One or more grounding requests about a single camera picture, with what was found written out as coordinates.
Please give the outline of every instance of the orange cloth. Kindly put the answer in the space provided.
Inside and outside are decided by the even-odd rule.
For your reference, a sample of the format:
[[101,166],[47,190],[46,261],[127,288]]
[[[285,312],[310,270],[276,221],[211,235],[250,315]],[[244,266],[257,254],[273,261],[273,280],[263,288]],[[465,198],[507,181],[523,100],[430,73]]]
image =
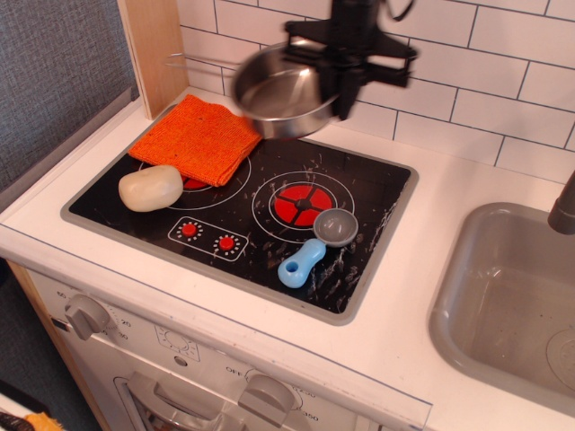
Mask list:
[[188,178],[226,184],[261,136],[226,107],[188,95],[128,151],[149,164],[170,164]]
[[46,413],[31,413],[24,417],[34,427],[34,431],[62,431],[64,428]]

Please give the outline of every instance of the toy ladle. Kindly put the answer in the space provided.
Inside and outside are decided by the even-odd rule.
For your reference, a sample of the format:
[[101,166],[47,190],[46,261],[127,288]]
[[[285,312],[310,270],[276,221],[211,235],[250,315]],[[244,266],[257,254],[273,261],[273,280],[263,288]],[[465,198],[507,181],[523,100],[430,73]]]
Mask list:
[[322,211],[314,221],[315,238],[285,259],[278,268],[279,280],[291,288],[304,285],[314,265],[325,256],[325,246],[344,247],[358,234],[358,219],[341,208]]

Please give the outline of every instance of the small red burner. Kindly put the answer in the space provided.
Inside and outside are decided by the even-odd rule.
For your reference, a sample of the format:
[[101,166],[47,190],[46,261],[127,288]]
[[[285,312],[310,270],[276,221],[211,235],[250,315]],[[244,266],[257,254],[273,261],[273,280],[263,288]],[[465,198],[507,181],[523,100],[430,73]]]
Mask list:
[[198,233],[198,227],[195,224],[188,223],[184,225],[181,229],[181,234],[186,238],[191,238],[196,233]]
[[275,196],[273,209],[284,223],[309,227],[318,214],[335,206],[332,197],[316,184],[287,186]]
[[219,240],[218,247],[221,251],[230,251],[235,246],[234,238],[229,236],[225,236],[221,240]]

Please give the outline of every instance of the white knob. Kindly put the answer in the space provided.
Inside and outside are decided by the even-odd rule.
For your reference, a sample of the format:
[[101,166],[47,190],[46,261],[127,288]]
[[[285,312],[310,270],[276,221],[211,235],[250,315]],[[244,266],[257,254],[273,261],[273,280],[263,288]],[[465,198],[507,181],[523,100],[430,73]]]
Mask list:
[[295,402],[294,394],[282,383],[257,374],[248,382],[238,404],[273,426],[281,427]]
[[64,307],[66,317],[80,339],[89,339],[92,334],[102,332],[110,315],[92,298],[76,295]]

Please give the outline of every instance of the sink basin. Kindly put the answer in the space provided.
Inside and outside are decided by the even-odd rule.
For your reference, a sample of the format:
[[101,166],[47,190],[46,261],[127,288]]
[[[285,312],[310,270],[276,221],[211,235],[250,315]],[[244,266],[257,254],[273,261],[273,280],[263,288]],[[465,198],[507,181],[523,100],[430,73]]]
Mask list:
[[462,373],[575,417],[575,236],[547,216],[509,203],[474,210],[429,328]]

